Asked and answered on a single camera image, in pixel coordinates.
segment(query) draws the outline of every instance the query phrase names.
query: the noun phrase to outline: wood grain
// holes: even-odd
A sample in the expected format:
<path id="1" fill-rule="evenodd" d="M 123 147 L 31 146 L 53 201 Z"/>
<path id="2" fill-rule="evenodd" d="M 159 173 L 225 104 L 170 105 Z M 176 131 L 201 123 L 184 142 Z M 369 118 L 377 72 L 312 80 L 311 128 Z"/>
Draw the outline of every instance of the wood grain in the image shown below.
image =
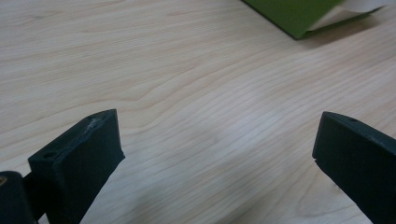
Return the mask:
<path id="1" fill-rule="evenodd" d="M 370 223 L 311 151 L 324 110 L 396 137 L 396 7 L 302 41 L 229 0 L 5 0 L 0 21 L 0 170 L 118 109 L 127 158 L 82 223 Z"/>

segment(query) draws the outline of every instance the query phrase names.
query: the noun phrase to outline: wooden table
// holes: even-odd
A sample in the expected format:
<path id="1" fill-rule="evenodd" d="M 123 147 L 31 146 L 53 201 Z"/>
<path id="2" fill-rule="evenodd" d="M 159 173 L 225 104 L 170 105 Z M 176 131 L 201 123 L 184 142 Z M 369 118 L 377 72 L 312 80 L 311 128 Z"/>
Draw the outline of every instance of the wooden table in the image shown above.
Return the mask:
<path id="1" fill-rule="evenodd" d="M 127 158 L 82 223 L 370 223 L 311 152 L 325 110 L 396 137 L 396 7 L 302 41 L 229 0 L 5 0 L 0 20 L 0 170 L 119 112 Z"/>

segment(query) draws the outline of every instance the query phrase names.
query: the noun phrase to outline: green box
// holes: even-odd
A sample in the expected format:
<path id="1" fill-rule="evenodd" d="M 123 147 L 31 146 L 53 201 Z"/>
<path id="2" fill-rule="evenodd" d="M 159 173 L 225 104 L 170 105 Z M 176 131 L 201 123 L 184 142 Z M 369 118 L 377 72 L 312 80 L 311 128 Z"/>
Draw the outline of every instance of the green box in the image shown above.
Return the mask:
<path id="1" fill-rule="evenodd" d="M 243 1 L 294 39 L 301 39 L 334 26 L 367 17 L 374 11 L 378 10 L 377 8 L 369 12 L 361 13 L 358 16 L 309 31 L 309 28 L 323 18 L 333 8 L 343 3 L 344 0 Z"/>

